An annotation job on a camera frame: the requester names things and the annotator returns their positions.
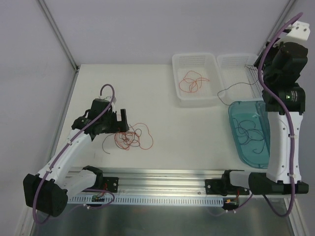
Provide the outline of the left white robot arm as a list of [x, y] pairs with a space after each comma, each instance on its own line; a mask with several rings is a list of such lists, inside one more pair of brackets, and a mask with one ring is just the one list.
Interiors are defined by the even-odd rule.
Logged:
[[103, 189], [101, 169], [85, 166], [76, 176], [66, 176], [82, 150], [100, 134], [126, 132], [129, 126], [126, 110], [121, 109], [121, 120], [114, 108], [116, 98], [96, 98], [91, 108], [78, 117], [61, 149], [37, 174], [27, 174], [23, 180], [26, 205], [33, 213], [41, 211], [49, 216], [59, 216], [68, 200], [80, 192]]

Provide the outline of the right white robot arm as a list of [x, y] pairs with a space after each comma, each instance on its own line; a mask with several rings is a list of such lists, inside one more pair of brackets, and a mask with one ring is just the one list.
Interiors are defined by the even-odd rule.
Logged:
[[299, 132], [305, 111], [305, 91], [297, 83], [308, 62], [308, 49], [296, 42], [268, 45], [255, 63], [262, 75], [262, 98], [270, 124], [270, 159], [265, 173], [226, 170], [224, 195], [243, 187], [255, 195], [307, 194], [298, 161]]

